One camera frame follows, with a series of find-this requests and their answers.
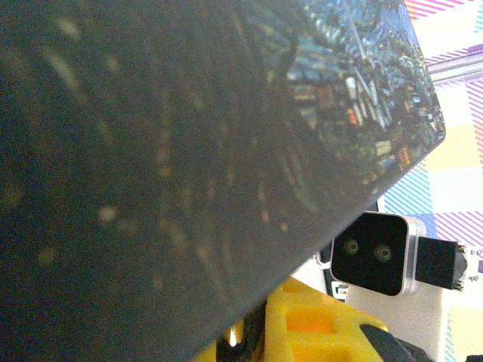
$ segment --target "black connector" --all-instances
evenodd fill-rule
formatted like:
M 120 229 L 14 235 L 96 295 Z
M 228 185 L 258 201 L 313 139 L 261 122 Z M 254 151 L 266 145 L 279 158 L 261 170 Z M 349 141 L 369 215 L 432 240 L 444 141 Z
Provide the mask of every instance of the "black connector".
M 395 338 L 389 332 L 370 324 L 362 324 L 360 328 L 384 362 L 434 362 L 422 348 Z
M 468 356 L 466 362 L 483 362 L 483 356 Z
M 445 289 L 462 290 L 467 266 L 463 248 L 454 241 L 419 237 L 416 280 Z

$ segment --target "colorful patterned background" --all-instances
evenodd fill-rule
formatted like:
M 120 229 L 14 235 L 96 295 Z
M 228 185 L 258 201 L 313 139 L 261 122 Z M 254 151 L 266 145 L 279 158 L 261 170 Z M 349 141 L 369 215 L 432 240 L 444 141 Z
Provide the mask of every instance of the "colorful patterned background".
M 477 34 L 483 32 L 483 0 L 479 4 L 471 0 L 407 0 L 406 5 L 418 36 L 419 21 L 425 22 L 424 29 L 431 29 L 433 18 L 435 24 L 443 16 L 445 22 L 452 16 L 461 21 L 461 14 L 465 14 L 463 21 L 474 24 L 472 34 L 459 35 L 461 46 L 454 50 L 435 54 L 434 48 L 426 52 L 422 44 L 423 52 L 431 54 L 426 59 L 428 65 L 464 59 L 483 50 L 477 41 Z M 471 11 L 463 13 L 469 6 Z M 422 37 L 433 37 L 436 48 L 446 40 L 437 31 Z M 476 43 L 468 47 L 471 39 Z M 458 41 L 451 39 L 451 44 Z M 483 79 L 440 87 L 437 92 L 447 138 L 386 193 L 386 212 L 423 220 L 430 237 L 464 241 L 483 249 Z M 483 354 L 483 306 L 481 310 L 452 308 L 449 319 L 446 361 Z

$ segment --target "blue stripe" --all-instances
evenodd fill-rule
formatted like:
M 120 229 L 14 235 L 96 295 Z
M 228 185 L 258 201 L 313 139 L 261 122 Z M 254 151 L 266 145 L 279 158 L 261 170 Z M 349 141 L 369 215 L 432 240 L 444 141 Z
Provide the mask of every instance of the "blue stripe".
M 454 350 L 452 349 L 452 347 L 450 347 L 449 345 L 446 345 L 446 350 L 447 350 L 447 352 L 448 352 L 448 350 L 450 350 L 452 354 L 455 353 Z
M 481 31 L 483 31 L 483 5 L 480 5 L 480 10 L 478 12 L 478 15 L 476 16 L 476 24 L 473 32 Z
M 415 217 L 421 220 L 426 227 L 426 236 L 429 238 L 438 237 L 438 229 L 436 228 L 436 218 L 434 213 L 417 213 L 409 214 L 408 216 Z
M 446 355 L 445 355 L 446 360 L 450 360 L 450 361 L 457 362 L 457 360 L 456 360 L 456 357 L 455 357 L 455 356 L 453 356 L 453 355 L 449 354 L 447 351 L 446 351 L 446 353 L 445 353 L 445 354 L 446 354 Z
M 428 171 L 413 170 L 400 179 L 386 193 L 385 205 L 388 213 L 432 213 Z

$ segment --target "pink stripe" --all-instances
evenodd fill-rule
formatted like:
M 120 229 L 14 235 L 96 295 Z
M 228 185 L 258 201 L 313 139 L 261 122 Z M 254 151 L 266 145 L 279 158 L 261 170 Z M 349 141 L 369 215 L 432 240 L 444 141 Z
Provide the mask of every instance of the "pink stripe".
M 473 212 L 468 212 L 467 214 L 471 216 L 468 217 L 468 221 L 472 223 L 475 227 L 481 228 L 483 226 L 483 215 Z
M 473 93 L 472 91 L 470 90 L 466 90 L 467 93 L 469 93 L 470 95 L 468 96 L 468 103 L 471 105 L 471 106 L 474 106 L 474 107 L 481 107 L 481 105 L 483 104 L 483 94 L 476 94 L 476 93 Z
M 479 85 L 479 84 L 476 84 L 476 83 L 472 83 L 472 84 L 467 84 L 466 85 L 469 89 L 475 91 L 475 92 L 482 92 L 483 93 L 483 86 Z
M 472 101 L 476 102 L 476 104 L 483 103 L 483 93 L 479 93 L 477 90 L 474 89 L 467 89 L 466 92 L 470 94 Z
M 436 14 L 434 11 L 425 11 L 424 9 L 418 8 L 418 9 L 411 9 L 408 8 L 408 12 L 417 15 L 417 16 L 422 16 L 422 17 L 427 17 L 428 15 Z
M 483 221 L 483 213 L 481 211 L 469 211 L 468 214 L 472 215 L 475 219 Z
M 476 120 L 473 119 L 473 121 L 476 121 L 476 122 L 483 122 L 483 117 L 479 116 L 479 115 L 475 115 L 475 114 L 471 114 L 474 118 L 477 118 Z
M 445 240 L 449 240 L 449 241 L 466 241 L 467 242 L 467 239 L 466 238 L 462 238 L 462 235 L 458 232 L 458 230 L 455 230 L 454 226 L 451 225 L 451 228 L 448 228 L 447 227 L 447 222 L 444 222 L 444 221 L 441 221 L 441 220 L 438 220 L 438 216 L 441 215 L 441 214 L 436 214 L 436 230 L 437 230 L 437 233 L 438 233 L 438 236 L 441 238 L 441 239 L 445 239 Z
M 412 1 L 412 3 L 413 4 L 417 4 L 417 5 L 426 6 L 427 8 L 432 8 L 432 9 L 436 9 L 436 10 L 439 10 L 439 11 L 443 11 L 444 10 L 443 8 L 438 8 L 435 5 L 427 4 L 427 2 L 415 2 L 415 1 Z
M 438 4 L 438 5 L 444 6 L 446 8 L 448 8 L 450 6 L 453 6 L 453 5 L 448 4 L 448 1 L 446 1 L 446 2 L 438 2 L 437 0 L 425 0 L 424 2 L 425 3 L 431 3 L 431 4 Z
M 444 226 L 450 225 L 454 231 L 457 231 L 457 233 L 451 233 L 453 238 L 456 236 L 456 239 L 459 239 L 458 241 L 463 241 L 461 240 L 461 237 L 463 236 L 467 238 L 465 241 L 471 240 L 478 245 L 480 244 L 479 240 L 481 240 L 481 238 L 478 235 L 468 232 L 468 226 L 462 225 L 462 220 L 459 217 L 453 216 L 453 214 L 449 213 L 437 213 L 436 222 L 438 222 L 438 219 L 440 218 L 442 219 L 442 222 L 445 222 Z
M 479 114 L 481 114 L 481 112 L 483 112 L 483 108 L 481 106 L 477 106 L 477 105 L 474 105 L 474 104 L 469 104 L 469 108 L 472 110 L 472 111 L 475 111 Z
M 457 59 L 459 57 L 463 57 L 463 56 L 467 55 L 467 53 L 468 53 L 468 50 L 466 48 L 463 48 L 460 51 L 451 51 L 451 52 L 444 53 L 444 54 L 438 54 L 438 55 L 435 55 L 433 57 L 427 57 L 425 59 L 425 62 L 427 64 L 440 63 L 440 62 L 444 62 L 444 61 L 447 61 L 447 60 L 452 60 L 452 59 Z
M 472 93 L 474 96 L 476 97 L 482 97 L 483 96 L 483 92 L 480 91 L 480 89 L 478 87 L 468 87 L 472 92 L 475 92 L 475 93 Z
M 481 118 L 481 117 L 483 117 L 482 111 L 478 111 L 477 109 L 472 109 L 472 111 L 475 112 L 475 113 L 471 114 L 473 117 L 476 117 L 479 121 L 481 121 L 483 119 L 483 118 Z

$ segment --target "striped fabric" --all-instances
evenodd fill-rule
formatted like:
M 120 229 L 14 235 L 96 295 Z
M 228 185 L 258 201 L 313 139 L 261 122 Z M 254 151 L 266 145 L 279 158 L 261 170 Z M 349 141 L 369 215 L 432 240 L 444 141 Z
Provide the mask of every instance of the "striped fabric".
M 426 64 L 430 66 L 432 64 L 442 63 L 448 60 L 458 59 L 466 56 L 467 54 L 468 54 L 468 48 L 463 48 L 463 49 L 459 49 L 458 51 L 450 51 L 445 54 L 439 54 L 435 57 L 427 57 L 425 58 L 425 61 L 426 61 Z
M 417 20 L 472 1 L 474 0 L 405 0 L 405 4 L 411 19 Z
M 445 362 L 457 362 L 453 343 L 453 329 L 451 328 L 451 316 L 448 315 L 448 332 L 446 334 Z
M 386 193 L 386 212 L 421 219 L 430 237 L 483 249 L 483 81 L 437 91 L 446 140 Z M 449 322 L 446 361 L 483 353 L 483 310 L 452 308 Z
M 475 32 L 483 32 L 483 1 L 480 0 L 478 15 L 476 16 Z
M 466 85 L 469 101 L 469 109 L 475 128 L 476 145 L 483 165 L 483 81 L 475 81 Z

